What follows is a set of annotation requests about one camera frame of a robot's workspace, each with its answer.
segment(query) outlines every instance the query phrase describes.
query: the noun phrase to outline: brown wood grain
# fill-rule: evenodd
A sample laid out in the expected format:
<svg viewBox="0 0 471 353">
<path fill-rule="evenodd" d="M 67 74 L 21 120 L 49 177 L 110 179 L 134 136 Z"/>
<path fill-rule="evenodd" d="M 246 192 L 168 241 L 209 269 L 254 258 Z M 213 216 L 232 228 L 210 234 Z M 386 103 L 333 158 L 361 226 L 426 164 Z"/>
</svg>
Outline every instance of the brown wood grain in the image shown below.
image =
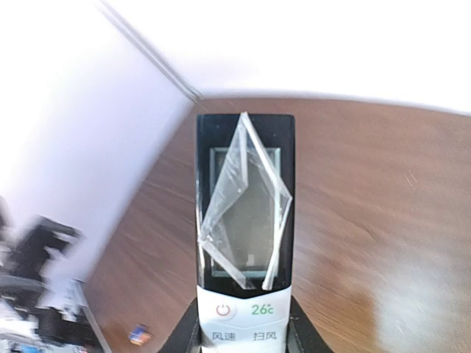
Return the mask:
<svg viewBox="0 0 471 353">
<path fill-rule="evenodd" d="M 194 119 L 244 110 L 297 119 L 294 295 L 332 349 L 471 352 L 471 119 L 315 99 L 188 115 L 86 285 L 113 351 L 156 352 L 195 296 Z"/>
</svg>

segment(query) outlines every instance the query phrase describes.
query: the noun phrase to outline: power icon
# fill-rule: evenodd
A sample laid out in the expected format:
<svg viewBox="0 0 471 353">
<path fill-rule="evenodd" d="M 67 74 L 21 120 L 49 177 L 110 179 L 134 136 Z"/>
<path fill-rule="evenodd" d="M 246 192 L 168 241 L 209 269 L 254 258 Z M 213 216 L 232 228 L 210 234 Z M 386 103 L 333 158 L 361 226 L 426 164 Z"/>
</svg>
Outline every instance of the power icon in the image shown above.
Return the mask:
<svg viewBox="0 0 471 353">
<path fill-rule="evenodd" d="M 216 307 L 216 313 L 219 315 L 219 316 L 228 316 L 230 314 L 230 307 L 228 307 L 227 305 L 218 305 Z"/>
</svg>

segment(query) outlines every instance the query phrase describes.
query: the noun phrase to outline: clear plastic wrap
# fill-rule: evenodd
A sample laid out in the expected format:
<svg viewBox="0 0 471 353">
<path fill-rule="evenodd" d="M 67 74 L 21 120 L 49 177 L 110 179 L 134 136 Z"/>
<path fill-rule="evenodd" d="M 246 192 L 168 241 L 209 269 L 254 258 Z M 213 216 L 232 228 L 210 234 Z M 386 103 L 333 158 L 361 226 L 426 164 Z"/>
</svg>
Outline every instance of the clear plastic wrap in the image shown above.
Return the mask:
<svg viewBox="0 0 471 353">
<path fill-rule="evenodd" d="M 213 153 L 212 196 L 201 224 L 201 247 L 243 289 L 263 278 L 271 290 L 292 196 L 280 177 L 276 149 L 267 151 L 247 113 L 228 149 Z"/>
</svg>

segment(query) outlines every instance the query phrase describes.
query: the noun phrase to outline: white remote panel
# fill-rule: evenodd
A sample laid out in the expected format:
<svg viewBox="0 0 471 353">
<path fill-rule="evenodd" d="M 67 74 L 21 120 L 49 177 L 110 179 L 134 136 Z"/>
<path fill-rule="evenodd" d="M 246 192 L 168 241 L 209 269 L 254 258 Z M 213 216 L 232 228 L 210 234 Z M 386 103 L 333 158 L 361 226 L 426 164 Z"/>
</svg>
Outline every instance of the white remote panel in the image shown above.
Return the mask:
<svg viewBox="0 0 471 353">
<path fill-rule="evenodd" d="M 291 286 L 250 299 L 196 291 L 202 353 L 286 353 Z"/>
</svg>

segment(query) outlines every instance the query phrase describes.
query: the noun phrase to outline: transparent plastic sheet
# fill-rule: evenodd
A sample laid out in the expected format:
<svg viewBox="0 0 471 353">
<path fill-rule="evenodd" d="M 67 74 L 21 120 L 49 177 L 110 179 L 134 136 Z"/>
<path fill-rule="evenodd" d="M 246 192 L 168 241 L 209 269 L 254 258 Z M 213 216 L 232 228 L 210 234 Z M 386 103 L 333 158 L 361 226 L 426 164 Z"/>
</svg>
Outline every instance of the transparent plastic sheet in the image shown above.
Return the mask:
<svg viewBox="0 0 471 353">
<path fill-rule="evenodd" d="M 246 244 L 242 252 L 253 252 L 256 246 L 268 246 L 271 250 L 266 260 L 258 264 L 262 266 L 259 272 L 264 274 L 262 289 L 271 290 L 277 275 L 280 245 L 292 196 L 273 159 L 260 141 L 248 114 L 242 113 L 225 152 L 198 237 L 202 248 L 243 289 L 253 289 L 255 286 L 246 269 L 246 264 L 253 259 L 241 263 L 238 256 L 241 243 Z M 247 200 L 253 205 L 252 208 L 247 206 Z M 241 222 L 239 229 L 244 230 L 240 234 L 234 226 L 236 222 Z M 247 224 L 252 225 L 249 234 Z M 257 238 L 258 231 L 263 232 L 260 240 Z"/>
</svg>

